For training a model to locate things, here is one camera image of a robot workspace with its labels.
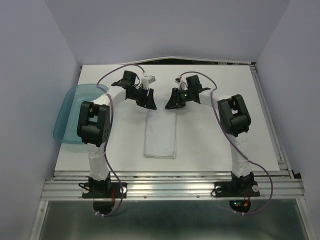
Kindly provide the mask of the white skirt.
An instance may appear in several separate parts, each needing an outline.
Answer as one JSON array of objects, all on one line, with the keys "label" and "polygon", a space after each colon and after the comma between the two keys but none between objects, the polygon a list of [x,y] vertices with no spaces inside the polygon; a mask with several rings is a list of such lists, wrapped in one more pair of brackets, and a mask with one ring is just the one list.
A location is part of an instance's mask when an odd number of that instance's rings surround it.
[{"label": "white skirt", "polygon": [[144,151],[146,158],[176,157],[176,119],[173,111],[148,111],[146,116]]}]

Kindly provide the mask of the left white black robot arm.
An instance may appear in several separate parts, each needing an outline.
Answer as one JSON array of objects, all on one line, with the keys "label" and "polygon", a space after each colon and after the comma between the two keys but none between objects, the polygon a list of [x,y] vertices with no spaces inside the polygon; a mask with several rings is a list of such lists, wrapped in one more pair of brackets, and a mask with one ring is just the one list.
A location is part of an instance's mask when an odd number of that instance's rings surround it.
[{"label": "left white black robot arm", "polygon": [[126,70],[122,78],[112,83],[100,97],[81,104],[76,133],[86,146],[90,167],[88,181],[79,183],[83,198],[125,197],[126,185],[119,179],[112,182],[115,171],[106,155],[114,108],[125,100],[133,100],[142,108],[156,110],[154,90],[150,87],[155,80],[147,73],[139,78],[136,73]]}]

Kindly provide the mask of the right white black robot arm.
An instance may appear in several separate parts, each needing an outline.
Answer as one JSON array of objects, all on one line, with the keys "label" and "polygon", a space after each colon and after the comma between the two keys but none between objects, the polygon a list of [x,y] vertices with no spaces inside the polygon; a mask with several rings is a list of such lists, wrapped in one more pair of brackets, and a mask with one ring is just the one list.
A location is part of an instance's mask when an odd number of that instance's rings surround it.
[{"label": "right white black robot arm", "polygon": [[247,137],[251,116],[245,101],[240,94],[223,95],[217,92],[218,85],[213,88],[203,87],[199,72],[191,72],[191,76],[182,79],[179,75],[175,82],[177,87],[171,91],[171,96],[165,109],[182,109],[188,102],[211,106],[217,123],[230,144],[232,167],[231,180],[214,183],[211,194],[218,198],[246,197],[260,194],[254,193],[253,186],[257,185],[246,156]]}]

